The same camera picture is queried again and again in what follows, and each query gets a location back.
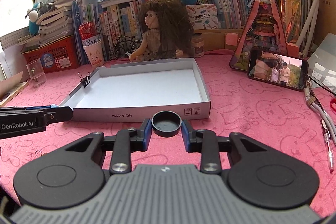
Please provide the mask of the black miniature bicycle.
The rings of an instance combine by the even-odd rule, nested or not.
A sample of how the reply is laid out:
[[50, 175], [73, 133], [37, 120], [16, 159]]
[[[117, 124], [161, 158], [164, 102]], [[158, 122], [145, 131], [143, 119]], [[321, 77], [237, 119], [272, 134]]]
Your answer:
[[123, 39], [117, 38], [117, 43], [109, 50], [108, 57], [110, 60], [127, 58], [137, 50], [141, 44], [141, 39], [135, 39], [135, 36], [126, 36]]

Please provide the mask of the small jar with lid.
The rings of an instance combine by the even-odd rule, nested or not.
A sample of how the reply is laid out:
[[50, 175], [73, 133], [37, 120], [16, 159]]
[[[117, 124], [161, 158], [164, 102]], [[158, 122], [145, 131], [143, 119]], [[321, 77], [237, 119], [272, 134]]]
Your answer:
[[204, 38], [201, 35], [193, 35], [191, 39], [191, 44], [194, 50], [194, 57], [199, 58], [204, 56], [205, 50], [204, 45], [205, 41]]

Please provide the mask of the black round lid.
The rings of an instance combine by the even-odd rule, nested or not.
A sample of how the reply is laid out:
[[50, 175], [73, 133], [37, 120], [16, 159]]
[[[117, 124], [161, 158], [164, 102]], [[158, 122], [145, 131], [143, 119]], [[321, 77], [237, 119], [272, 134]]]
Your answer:
[[151, 118], [154, 133], [163, 138], [170, 138], [179, 132], [182, 119], [173, 111], [159, 111]]

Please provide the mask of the stack of books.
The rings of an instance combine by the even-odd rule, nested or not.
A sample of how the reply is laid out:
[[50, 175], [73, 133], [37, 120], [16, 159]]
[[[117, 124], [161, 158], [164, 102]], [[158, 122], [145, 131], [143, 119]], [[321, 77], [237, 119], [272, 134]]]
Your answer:
[[27, 10], [28, 34], [19, 38], [21, 45], [45, 44], [72, 31], [72, 2], [74, 0], [46, 0]]

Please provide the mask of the red plastic crate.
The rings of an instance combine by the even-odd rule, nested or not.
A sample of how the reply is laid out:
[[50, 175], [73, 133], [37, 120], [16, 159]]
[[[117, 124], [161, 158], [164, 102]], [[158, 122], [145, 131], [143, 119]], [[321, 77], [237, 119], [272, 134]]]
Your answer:
[[40, 59], [45, 73], [79, 67], [74, 36], [67, 36], [32, 51], [23, 52], [27, 63]]

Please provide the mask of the brown haired doll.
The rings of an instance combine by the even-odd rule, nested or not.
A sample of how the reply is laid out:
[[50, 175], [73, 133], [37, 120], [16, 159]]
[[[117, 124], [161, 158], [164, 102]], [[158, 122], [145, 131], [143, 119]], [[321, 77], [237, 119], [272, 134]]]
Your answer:
[[141, 9], [143, 30], [140, 46], [130, 61], [153, 61], [193, 57], [193, 26], [184, 5], [178, 0], [149, 0]]

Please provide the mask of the black binder clip on tray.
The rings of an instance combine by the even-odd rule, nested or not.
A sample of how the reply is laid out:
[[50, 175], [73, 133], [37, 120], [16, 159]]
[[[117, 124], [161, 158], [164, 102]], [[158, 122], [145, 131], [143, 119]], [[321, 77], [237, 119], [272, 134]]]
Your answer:
[[83, 85], [84, 88], [86, 88], [90, 83], [91, 79], [90, 73], [87, 73], [85, 76], [83, 76], [82, 73], [79, 72], [78, 76], [80, 78], [80, 83]]

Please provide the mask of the white cardboard box tray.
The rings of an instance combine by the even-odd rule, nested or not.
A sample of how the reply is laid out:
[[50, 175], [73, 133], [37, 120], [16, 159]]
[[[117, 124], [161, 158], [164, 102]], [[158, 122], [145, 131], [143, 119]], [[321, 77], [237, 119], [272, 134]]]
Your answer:
[[131, 123], [163, 110], [207, 119], [211, 100], [197, 62], [184, 58], [98, 67], [61, 106], [72, 109], [75, 121]]

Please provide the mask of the smartphone playing video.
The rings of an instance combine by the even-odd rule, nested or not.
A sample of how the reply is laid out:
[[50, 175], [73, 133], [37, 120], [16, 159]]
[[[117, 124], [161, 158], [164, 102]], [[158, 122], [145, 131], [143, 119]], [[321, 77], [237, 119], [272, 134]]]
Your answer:
[[252, 50], [248, 77], [264, 83], [303, 91], [308, 80], [309, 63], [296, 57], [262, 50]]

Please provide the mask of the white cat paper cup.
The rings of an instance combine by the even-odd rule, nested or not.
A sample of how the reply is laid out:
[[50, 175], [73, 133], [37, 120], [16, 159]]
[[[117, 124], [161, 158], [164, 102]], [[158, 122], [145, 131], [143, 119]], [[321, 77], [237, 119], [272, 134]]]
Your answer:
[[84, 51], [86, 52], [88, 60], [93, 67], [100, 67], [104, 65], [101, 40], [89, 46], [84, 46]]

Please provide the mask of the pink bunny tablecloth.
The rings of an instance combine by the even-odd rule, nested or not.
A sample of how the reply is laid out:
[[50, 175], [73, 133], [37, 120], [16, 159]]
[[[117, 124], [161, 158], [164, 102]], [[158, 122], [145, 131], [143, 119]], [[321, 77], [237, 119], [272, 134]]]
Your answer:
[[[241, 132], [266, 145], [311, 165], [318, 173], [319, 190], [311, 207], [322, 217], [335, 211], [335, 171], [329, 171], [320, 118], [305, 103], [304, 93], [250, 80], [246, 73], [232, 70], [226, 51], [196, 59], [211, 100], [209, 119], [195, 120], [194, 128], [228, 136]], [[47, 74], [39, 88], [28, 85], [7, 106], [60, 104], [79, 84], [79, 73], [91, 72], [90, 65]], [[16, 171], [41, 154], [62, 147], [93, 131], [114, 135], [138, 124], [66, 122], [51, 124], [45, 132], [1, 140], [1, 187], [17, 201], [13, 189]], [[194, 164], [200, 154], [187, 153], [181, 133], [172, 138], [152, 135], [147, 152], [132, 154], [137, 164]]]

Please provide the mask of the clear acrylic block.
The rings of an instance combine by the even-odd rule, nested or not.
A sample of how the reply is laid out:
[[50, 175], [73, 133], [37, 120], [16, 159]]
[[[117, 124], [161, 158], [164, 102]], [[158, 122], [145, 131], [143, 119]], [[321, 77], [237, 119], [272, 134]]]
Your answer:
[[40, 59], [29, 62], [26, 67], [33, 87], [38, 88], [46, 82], [47, 78]]

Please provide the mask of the red Budweiser can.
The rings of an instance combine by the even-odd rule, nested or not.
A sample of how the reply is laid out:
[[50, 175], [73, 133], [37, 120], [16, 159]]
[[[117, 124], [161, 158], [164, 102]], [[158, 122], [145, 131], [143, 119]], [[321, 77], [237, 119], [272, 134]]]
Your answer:
[[84, 47], [98, 42], [96, 26], [93, 22], [86, 22], [79, 26], [79, 35]]

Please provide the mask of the pink triangular toy house box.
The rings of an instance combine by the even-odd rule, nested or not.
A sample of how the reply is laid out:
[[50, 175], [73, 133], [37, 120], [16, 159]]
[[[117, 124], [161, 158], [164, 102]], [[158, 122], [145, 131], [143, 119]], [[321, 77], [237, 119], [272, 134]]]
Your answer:
[[287, 54], [287, 43], [276, 0], [253, 0], [248, 19], [230, 59], [232, 69], [246, 71], [253, 49]]

